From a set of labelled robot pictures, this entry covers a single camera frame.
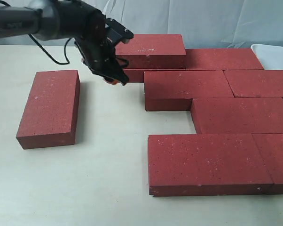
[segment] white table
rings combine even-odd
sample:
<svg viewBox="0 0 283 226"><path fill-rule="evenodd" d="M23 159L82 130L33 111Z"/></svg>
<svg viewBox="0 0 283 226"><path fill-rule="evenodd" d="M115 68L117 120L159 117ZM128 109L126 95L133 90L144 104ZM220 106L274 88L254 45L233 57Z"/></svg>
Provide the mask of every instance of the white table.
<svg viewBox="0 0 283 226"><path fill-rule="evenodd" d="M143 84L110 86L67 53L58 66L36 46L0 46L0 226L283 226L283 195L149 196L148 134L195 133L190 114L147 113ZM78 144L25 151L15 135L34 75L64 69L82 82Z"/></svg>

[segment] red brick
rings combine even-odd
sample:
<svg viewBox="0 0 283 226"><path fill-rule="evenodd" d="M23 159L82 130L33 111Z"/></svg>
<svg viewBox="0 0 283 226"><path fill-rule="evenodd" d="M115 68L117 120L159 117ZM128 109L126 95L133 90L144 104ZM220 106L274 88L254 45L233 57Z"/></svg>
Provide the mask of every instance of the red brick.
<svg viewBox="0 0 283 226"><path fill-rule="evenodd" d="M150 135L149 194L264 194L273 184L250 134Z"/></svg>
<svg viewBox="0 0 283 226"><path fill-rule="evenodd" d="M145 69L145 68L125 68L124 72L129 77L129 82L144 82L144 72L157 72L157 71L180 71L183 69Z"/></svg>
<svg viewBox="0 0 283 226"><path fill-rule="evenodd" d="M283 99L193 99L191 114L199 134L283 133Z"/></svg>
<svg viewBox="0 0 283 226"><path fill-rule="evenodd" d="M283 194L283 134L256 134L254 140L274 185L269 194Z"/></svg>
<svg viewBox="0 0 283 226"><path fill-rule="evenodd" d="M283 70L225 71L235 97L283 97Z"/></svg>
<svg viewBox="0 0 283 226"><path fill-rule="evenodd" d="M37 72L16 135L22 148L75 144L79 93L77 71Z"/></svg>
<svg viewBox="0 0 283 226"><path fill-rule="evenodd" d="M120 43L116 54L129 60L128 68L185 68L185 48L179 34L136 34L128 43Z"/></svg>
<svg viewBox="0 0 283 226"><path fill-rule="evenodd" d="M250 48L200 48L186 50L187 70L263 70Z"/></svg>
<svg viewBox="0 0 283 226"><path fill-rule="evenodd" d="M189 111L193 98L233 97L223 71L145 72L147 111Z"/></svg>

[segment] brick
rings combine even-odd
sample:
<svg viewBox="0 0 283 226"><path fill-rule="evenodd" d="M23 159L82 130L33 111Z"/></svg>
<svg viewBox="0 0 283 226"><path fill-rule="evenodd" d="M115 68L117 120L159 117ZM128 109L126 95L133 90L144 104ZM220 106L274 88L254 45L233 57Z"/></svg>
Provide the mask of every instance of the brick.
<svg viewBox="0 0 283 226"><path fill-rule="evenodd" d="M193 98L234 97L223 71L145 72L146 111L189 111Z"/></svg>
<svg viewBox="0 0 283 226"><path fill-rule="evenodd" d="M75 144L79 93L76 70L37 72L16 135L21 147Z"/></svg>
<svg viewBox="0 0 283 226"><path fill-rule="evenodd" d="M274 183L268 194L283 194L283 134L255 134L253 137Z"/></svg>
<svg viewBox="0 0 283 226"><path fill-rule="evenodd" d="M283 97L283 70L224 71L235 97Z"/></svg>
<svg viewBox="0 0 283 226"><path fill-rule="evenodd" d="M191 115L198 134L283 133L283 99L193 99Z"/></svg>
<svg viewBox="0 0 283 226"><path fill-rule="evenodd" d="M187 70L263 70L250 48L199 48L186 50Z"/></svg>
<svg viewBox="0 0 283 226"><path fill-rule="evenodd" d="M180 34L136 34L120 43L116 54L129 61L128 68L185 68L185 48Z"/></svg>
<svg viewBox="0 0 283 226"><path fill-rule="evenodd" d="M146 69L146 68L125 68L124 72L129 77L129 82L144 82L144 72L156 72L156 71L180 71L183 70L181 68L177 69Z"/></svg>
<svg viewBox="0 0 283 226"><path fill-rule="evenodd" d="M250 134L150 135L149 194L264 194L273 184Z"/></svg>

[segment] white curtain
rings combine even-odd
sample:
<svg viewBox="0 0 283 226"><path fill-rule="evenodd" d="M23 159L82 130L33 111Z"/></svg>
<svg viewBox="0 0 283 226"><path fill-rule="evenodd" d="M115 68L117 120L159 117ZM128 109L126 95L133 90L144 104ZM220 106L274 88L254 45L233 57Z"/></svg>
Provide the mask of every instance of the white curtain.
<svg viewBox="0 0 283 226"><path fill-rule="evenodd" d="M7 0L26 6L30 0ZM86 0L134 33L179 33L186 48L283 46L283 0ZM34 43L27 36L0 44ZM64 40L42 42L63 45Z"/></svg>

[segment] robotic arm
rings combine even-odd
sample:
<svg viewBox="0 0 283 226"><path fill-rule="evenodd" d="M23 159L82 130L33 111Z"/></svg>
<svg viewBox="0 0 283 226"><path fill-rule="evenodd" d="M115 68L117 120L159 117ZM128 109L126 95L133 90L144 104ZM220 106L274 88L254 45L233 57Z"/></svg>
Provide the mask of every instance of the robotic arm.
<svg viewBox="0 0 283 226"><path fill-rule="evenodd" d="M111 84L126 85L129 81L123 71L129 63L117 58L115 47L120 42L128 43L134 34L81 0L33 0L24 8L11 7L0 0L0 38L24 34L60 65L69 64L65 49L74 38L83 63L93 74ZM67 63L55 61L35 38L44 41L69 38L64 45Z"/></svg>

